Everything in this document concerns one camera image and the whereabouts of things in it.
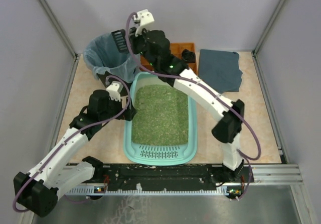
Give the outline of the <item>black litter scoop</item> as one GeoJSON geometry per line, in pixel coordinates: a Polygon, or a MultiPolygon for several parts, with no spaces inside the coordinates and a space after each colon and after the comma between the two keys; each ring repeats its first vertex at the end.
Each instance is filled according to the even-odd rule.
{"type": "Polygon", "coordinates": [[[117,47],[119,53],[128,54],[129,49],[128,49],[127,41],[125,38],[125,34],[126,34],[125,29],[113,31],[111,33],[112,38],[116,44],[116,47],[117,47]]]}

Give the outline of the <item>teal plastic litter box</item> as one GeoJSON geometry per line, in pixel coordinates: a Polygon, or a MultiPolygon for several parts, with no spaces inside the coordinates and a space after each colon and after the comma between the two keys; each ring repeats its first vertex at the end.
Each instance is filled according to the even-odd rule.
{"type": "MultiPolygon", "coordinates": [[[[159,80],[156,76],[141,72],[132,83],[130,94],[134,105],[136,92],[147,85],[168,84],[159,80]]],[[[196,102],[188,97],[189,109],[189,138],[184,145],[174,146],[151,146],[136,144],[132,141],[132,121],[126,122],[124,126],[124,153],[126,157],[139,164],[169,166],[179,165],[189,162],[197,151],[197,108],[196,102]]]]}

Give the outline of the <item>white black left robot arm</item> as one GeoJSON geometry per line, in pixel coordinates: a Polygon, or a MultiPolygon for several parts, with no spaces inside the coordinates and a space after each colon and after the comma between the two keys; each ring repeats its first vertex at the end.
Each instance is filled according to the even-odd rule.
{"type": "Polygon", "coordinates": [[[62,139],[35,167],[14,177],[16,212],[32,211],[47,216],[58,200],[69,190],[85,181],[97,181],[103,176],[103,163],[87,156],[75,167],[65,170],[76,152],[86,145],[111,120],[132,120],[135,110],[131,97],[122,105],[116,90],[96,90],[78,116],[69,124],[62,139]]]}

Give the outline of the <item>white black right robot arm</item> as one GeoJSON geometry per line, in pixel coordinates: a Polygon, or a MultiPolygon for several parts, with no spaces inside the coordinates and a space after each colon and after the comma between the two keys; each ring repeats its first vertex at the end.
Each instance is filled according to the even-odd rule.
{"type": "Polygon", "coordinates": [[[170,42],[161,30],[138,33],[135,27],[126,28],[125,40],[131,55],[140,54],[153,67],[151,74],[171,87],[187,94],[209,112],[217,124],[212,135],[223,144],[223,166],[236,176],[244,166],[240,154],[240,132],[244,121],[245,104],[231,101],[210,88],[187,64],[170,51],[170,42]]]}

